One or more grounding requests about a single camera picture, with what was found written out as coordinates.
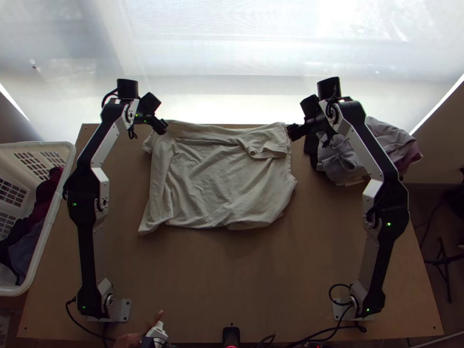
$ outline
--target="tripod stand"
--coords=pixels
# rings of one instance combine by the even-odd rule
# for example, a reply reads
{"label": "tripod stand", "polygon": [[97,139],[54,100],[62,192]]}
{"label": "tripod stand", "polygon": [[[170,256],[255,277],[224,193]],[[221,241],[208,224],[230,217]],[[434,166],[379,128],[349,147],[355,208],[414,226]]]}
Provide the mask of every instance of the tripod stand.
{"label": "tripod stand", "polygon": [[[437,267],[437,269],[439,270],[441,276],[443,277],[443,279],[444,279],[444,281],[446,283],[446,290],[447,290],[447,294],[448,294],[448,303],[452,303],[450,275],[449,275],[449,271],[448,271],[448,265],[451,262],[464,259],[464,253],[462,253],[460,255],[455,255],[455,256],[447,256],[446,251],[445,251],[445,247],[443,245],[443,240],[441,239],[441,237],[438,238],[438,243],[440,244],[440,250],[438,251],[438,255],[437,255],[436,259],[435,260],[424,260],[424,262],[428,263],[428,264],[431,264],[432,266]],[[443,273],[442,269],[440,268],[441,265],[444,266],[444,271],[445,271],[444,273]]]}

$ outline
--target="human hand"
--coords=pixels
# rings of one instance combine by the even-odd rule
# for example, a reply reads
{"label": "human hand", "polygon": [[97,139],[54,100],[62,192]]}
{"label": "human hand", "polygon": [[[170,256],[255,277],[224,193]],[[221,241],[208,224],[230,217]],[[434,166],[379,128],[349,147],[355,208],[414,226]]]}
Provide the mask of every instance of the human hand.
{"label": "human hand", "polygon": [[140,341],[143,336],[150,330],[153,326],[157,324],[161,320],[161,317],[163,316],[164,311],[160,310],[158,312],[158,315],[156,318],[147,326],[145,327],[144,330],[137,332],[137,333],[128,333],[126,335],[122,335],[117,338],[116,342],[114,343],[113,348],[138,348],[140,347]]}

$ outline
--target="white t-shirt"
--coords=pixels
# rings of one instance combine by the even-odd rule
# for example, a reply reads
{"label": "white t-shirt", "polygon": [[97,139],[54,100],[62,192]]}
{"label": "white t-shirt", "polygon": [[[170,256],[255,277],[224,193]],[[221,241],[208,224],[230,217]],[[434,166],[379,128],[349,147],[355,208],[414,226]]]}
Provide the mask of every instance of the white t-shirt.
{"label": "white t-shirt", "polygon": [[230,230],[267,226],[296,186],[291,142],[282,123],[227,129],[169,121],[143,149],[152,155],[150,198],[140,234],[161,223]]}

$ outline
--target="floor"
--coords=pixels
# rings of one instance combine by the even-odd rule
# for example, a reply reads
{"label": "floor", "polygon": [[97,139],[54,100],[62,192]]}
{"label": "floor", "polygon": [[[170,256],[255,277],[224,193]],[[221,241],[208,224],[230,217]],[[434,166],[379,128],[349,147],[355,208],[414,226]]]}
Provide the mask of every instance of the floor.
{"label": "floor", "polygon": [[[434,185],[412,185],[408,186],[410,194],[409,208],[411,211],[411,220],[413,226],[419,226],[426,222],[440,201],[444,190],[450,189],[450,186]],[[426,226],[416,228],[418,239],[421,240]],[[432,226],[427,236],[426,242],[422,247],[423,255],[426,259],[434,259],[438,252],[437,238],[441,236],[445,245],[448,256],[453,256],[464,252],[457,246],[459,243],[464,244],[464,220],[458,218],[449,208],[448,205],[441,205],[432,220]],[[427,265],[430,282],[432,284],[435,300],[445,331],[445,335],[454,334],[464,330],[464,260],[450,264],[449,274],[451,277],[451,292],[453,303],[447,302],[446,287],[440,273],[435,267]],[[21,309],[24,306],[27,294],[18,298],[0,298],[0,316],[10,315],[10,324],[6,348],[58,348],[58,347],[82,347],[102,348],[101,342],[64,342],[64,341],[45,341],[22,339],[16,337],[16,331],[19,326]],[[407,348],[410,346],[421,345],[422,343],[435,340],[433,338],[411,338],[409,343],[406,339],[392,340],[374,340],[361,342],[330,342],[324,347],[333,348]],[[429,347],[440,348],[458,348],[464,347],[464,335],[454,337],[442,342],[435,343]]]}

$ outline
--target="white window blind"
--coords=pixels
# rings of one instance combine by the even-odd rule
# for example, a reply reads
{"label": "white window blind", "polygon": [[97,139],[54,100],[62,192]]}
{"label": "white window blind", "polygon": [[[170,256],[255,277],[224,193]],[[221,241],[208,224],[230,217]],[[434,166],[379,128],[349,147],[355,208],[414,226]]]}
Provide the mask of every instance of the white window blind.
{"label": "white window blind", "polygon": [[460,0],[0,0],[0,83],[46,140],[99,122],[117,78],[165,119],[302,122],[340,76],[410,131],[464,73]]}

